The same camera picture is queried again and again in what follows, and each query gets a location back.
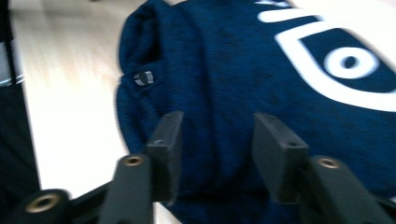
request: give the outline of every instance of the light wood surface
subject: light wood surface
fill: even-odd
[[[125,18],[145,1],[10,2],[41,187],[77,197],[110,180],[127,153],[115,116],[117,49]],[[396,71],[395,1],[292,2],[340,21]]]

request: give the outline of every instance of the navy blue sweatshirt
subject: navy blue sweatshirt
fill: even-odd
[[[253,114],[273,114],[311,155],[396,195],[396,76],[353,35],[287,2],[148,0],[125,22],[120,129],[138,153],[161,116],[184,111],[183,223],[299,223],[268,200],[251,157]]]

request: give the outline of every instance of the knit fabric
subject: knit fabric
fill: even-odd
[[[148,0],[125,22],[120,129],[141,152],[161,116],[184,111],[183,223],[298,223],[268,200],[251,157],[253,114],[279,117],[311,155],[396,195],[396,76],[353,35],[287,2]]]

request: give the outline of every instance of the wooden floor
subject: wooden floor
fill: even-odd
[[[374,1],[324,2],[335,10],[350,7],[356,15],[366,13],[361,18],[370,20],[355,25],[356,32],[374,43],[396,71],[396,4],[378,0],[378,10],[373,10],[369,3]],[[41,186],[68,189],[77,197],[110,180],[117,159],[127,153],[115,116],[117,49],[125,18],[144,0],[10,2]],[[293,2],[330,8],[322,1],[317,6]],[[341,17],[335,13],[334,18]]]

